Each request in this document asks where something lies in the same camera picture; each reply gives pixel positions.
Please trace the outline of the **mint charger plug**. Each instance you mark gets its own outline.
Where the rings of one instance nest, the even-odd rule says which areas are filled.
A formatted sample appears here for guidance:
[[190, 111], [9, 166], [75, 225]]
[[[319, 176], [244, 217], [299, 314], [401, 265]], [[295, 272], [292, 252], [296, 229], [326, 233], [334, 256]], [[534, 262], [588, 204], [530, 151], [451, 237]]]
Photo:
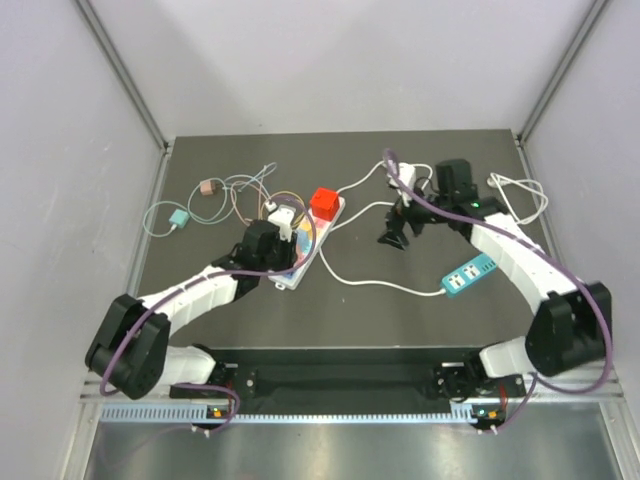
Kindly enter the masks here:
[[182, 229], [186, 226], [190, 219], [190, 215], [187, 211], [182, 209], [176, 209], [169, 217], [169, 224], [171, 229]]

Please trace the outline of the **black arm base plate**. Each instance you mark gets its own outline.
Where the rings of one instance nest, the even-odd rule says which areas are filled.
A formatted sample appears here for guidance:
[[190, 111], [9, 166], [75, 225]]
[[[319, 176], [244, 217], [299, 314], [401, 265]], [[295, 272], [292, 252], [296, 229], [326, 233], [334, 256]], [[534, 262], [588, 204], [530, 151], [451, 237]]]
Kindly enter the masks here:
[[480, 371], [477, 348], [207, 348], [216, 361], [214, 381], [251, 398], [278, 391], [349, 393], [358, 389], [413, 389], [427, 399], [462, 400], [525, 394], [523, 378], [496, 379]]

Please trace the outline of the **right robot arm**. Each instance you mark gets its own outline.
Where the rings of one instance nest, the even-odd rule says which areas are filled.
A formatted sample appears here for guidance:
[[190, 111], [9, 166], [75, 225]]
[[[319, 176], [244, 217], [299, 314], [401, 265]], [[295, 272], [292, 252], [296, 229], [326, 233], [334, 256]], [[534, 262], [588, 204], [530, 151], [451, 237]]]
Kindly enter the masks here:
[[414, 166], [399, 161], [392, 150], [384, 150], [381, 162], [389, 187], [398, 194], [386, 216], [381, 243], [405, 249], [406, 227], [420, 235], [427, 225], [445, 224], [487, 255], [532, 311], [526, 334], [485, 346], [466, 361], [469, 388], [487, 396], [504, 377], [531, 374], [545, 387], [561, 392], [550, 378], [597, 360], [604, 363], [600, 377], [577, 392], [601, 388], [612, 370], [610, 291], [600, 282], [583, 282], [546, 254], [499, 199], [481, 197], [468, 161], [437, 163], [437, 188], [432, 194], [418, 186]]

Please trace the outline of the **pink charger plug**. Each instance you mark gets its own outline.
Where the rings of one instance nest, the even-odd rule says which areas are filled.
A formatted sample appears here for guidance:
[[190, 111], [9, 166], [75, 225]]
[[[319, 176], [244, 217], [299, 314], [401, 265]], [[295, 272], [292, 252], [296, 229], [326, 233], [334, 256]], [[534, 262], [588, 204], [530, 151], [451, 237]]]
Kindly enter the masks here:
[[224, 189], [224, 182], [220, 179], [210, 178], [200, 182], [198, 190], [202, 196], [213, 196]]

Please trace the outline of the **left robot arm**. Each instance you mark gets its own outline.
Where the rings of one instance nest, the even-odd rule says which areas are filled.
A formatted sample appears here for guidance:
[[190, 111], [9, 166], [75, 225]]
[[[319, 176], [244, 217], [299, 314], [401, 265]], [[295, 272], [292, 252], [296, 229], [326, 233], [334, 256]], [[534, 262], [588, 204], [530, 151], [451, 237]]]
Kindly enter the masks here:
[[230, 253], [189, 279], [141, 298], [115, 298], [85, 357], [101, 378], [100, 394], [139, 400], [164, 386], [220, 394], [227, 374], [213, 354], [203, 346], [171, 347], [169, 340], [204, 314], [241, 299], [268, 274], [292, 272], [296, 241], [289, 220], [254, 220]]

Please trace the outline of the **red cube plug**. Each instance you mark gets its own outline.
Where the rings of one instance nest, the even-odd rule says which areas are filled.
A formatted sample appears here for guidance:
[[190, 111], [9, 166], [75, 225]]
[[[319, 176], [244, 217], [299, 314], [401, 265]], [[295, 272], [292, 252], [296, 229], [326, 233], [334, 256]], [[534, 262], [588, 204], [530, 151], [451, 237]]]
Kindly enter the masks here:
[[314, 217], [330, 222], [340, 207], [339, 194], [334, 190], [318, 187], [311, 197], [310, 207]]

